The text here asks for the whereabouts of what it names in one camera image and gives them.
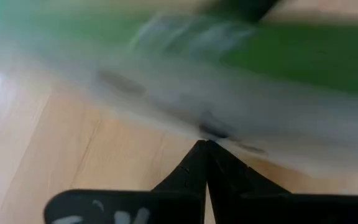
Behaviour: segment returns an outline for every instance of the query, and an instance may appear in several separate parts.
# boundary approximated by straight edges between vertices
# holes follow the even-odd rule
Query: black plastic part
[[[126,224],[115,216],[126,213],[134,223],[142,210],[148,215],[138,224],[202,224],[198,217],[204,213],[199,197],[181,192],[69,190],[49,201],[44,219],[46,224]]]
[[[207,7],[205,13],[255,24],[278,2],[279,0],[218,0]]]
[[[207,182],[218,224],[358,223],[358,196],[291,194],[213,141],[198,141],[151,192],[69,190],[49,201],[44,218],[47,224],[202,224]],[[117,214],[127,220],[117,222]]]

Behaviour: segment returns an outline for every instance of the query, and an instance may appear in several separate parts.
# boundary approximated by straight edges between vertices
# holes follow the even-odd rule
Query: wooden floor
[[[48,199],[67,189],[149,190],[197,140],[124,119],[62,85],[34,80],[33,74],[51,70],[2,49],[0,223],[42,223]],[[292,192],[358,194],[358,173],[310,177],[233,153]]]

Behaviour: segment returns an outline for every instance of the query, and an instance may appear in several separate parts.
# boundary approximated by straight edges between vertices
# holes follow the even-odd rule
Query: green object
[[[200,17],[161,17],[147,34],[139,37],[136,47],[142,48],[146,54],[164,55],[163,58],[192,60],[191,57],[196,55],[210,63],[250,70],[265,77],[358,95],[358,25],[286,22],[252,26],[238,21]],[[63,39],[79,40],[109,49],[122,49],[150,25],[154,15],[149,12],[23,9],[6,10],[1,18],[2,29],[19,36],[23,43],[44,45],[44,49],[50,52],[75,58],[77,53],[62,52],[59,47],[48,45],[50,43],[39,40],[34,34],[44,34],[56,43]],[[219,26],[224,32],[218,32]],[[221,50],[219,60],[216,60],[219,47],[229,41],[235,44]]]

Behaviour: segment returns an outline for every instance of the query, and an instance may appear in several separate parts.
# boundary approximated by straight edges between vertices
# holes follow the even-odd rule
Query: wood grain
[[[198,5],[188,2],[190,8]],[[292,4],[286,10],[358,14],[358,1]],[[0,223],[43,223],[47,201],[66,189],[151,189],[196,141],[119,118],[64,85],[41,79],[53,72],[14,46],[0,44]],[[311,177],[230,150],[292,192],[358,194],[358,172]],[[206,223],[213,223],[209,199],[207,205]]]

